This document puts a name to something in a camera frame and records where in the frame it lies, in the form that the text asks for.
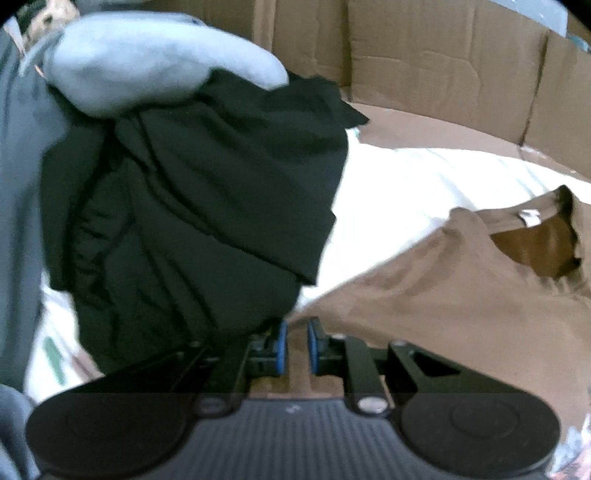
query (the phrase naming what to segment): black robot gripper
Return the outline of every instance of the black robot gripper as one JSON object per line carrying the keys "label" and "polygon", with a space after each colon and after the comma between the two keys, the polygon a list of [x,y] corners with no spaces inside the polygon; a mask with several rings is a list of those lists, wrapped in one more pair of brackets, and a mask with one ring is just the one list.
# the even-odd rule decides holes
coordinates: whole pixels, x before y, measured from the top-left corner
{"label": "black robot gripper", "polygon": [[249,398],[287,369],[287,324],[166,355],[50,398],[28,422],[44,480],[543,480],[560,424],[539,398],[398,340],[310,319],[312,373],[344,398]]}

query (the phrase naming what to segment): light blue fabric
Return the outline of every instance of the light blue fabric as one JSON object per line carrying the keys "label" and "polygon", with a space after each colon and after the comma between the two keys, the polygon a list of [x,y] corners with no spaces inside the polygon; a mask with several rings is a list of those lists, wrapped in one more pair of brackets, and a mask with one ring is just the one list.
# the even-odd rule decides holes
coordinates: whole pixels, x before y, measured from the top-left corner
{"label": "light blue fabric", "polygon": [[270,52],[170,14],[90,14],[69,24],[61,38],[44,48],[47,82],[95,118],[116,118],[140,105],[188,100],[214,68],[264,89],[288,83],[285,68]]}
{"label": "light blue fabric", "polygon": [[31,402],[18,391],[0,385],[0,480],[33,480],[39,469],[25,438]]}

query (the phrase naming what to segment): white cloth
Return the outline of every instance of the white cloth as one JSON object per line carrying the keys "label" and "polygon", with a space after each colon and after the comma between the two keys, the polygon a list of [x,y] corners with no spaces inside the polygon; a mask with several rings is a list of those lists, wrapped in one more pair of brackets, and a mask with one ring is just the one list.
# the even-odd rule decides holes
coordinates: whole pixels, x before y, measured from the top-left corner
{"label": "white cloth", "polygon": [[566,185],[591,204],[591,184],[516,158],[428,148],[389,150],[349,133],[349,158],[318,283],[298,308],[409,249],[455,207],[507,208]]}

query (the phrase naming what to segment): cardboard box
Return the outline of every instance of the cardboard box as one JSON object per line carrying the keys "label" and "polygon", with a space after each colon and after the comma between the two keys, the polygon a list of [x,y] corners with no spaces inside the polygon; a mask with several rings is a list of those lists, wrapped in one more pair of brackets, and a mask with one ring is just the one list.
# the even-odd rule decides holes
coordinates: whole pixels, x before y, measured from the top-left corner
{"label": "cardboard box", "polygon": [[[493,153],[501,145],[518,157],[526,146],[529,158],[539,151],[591,177],[591,57],[493,2],[152,0],[149,8],[198,16],[272,51],[295,73],[350,87],[354,103],[387,109],[369,111],[363,141]],[[569,31],[591,38],[572,16]]]}

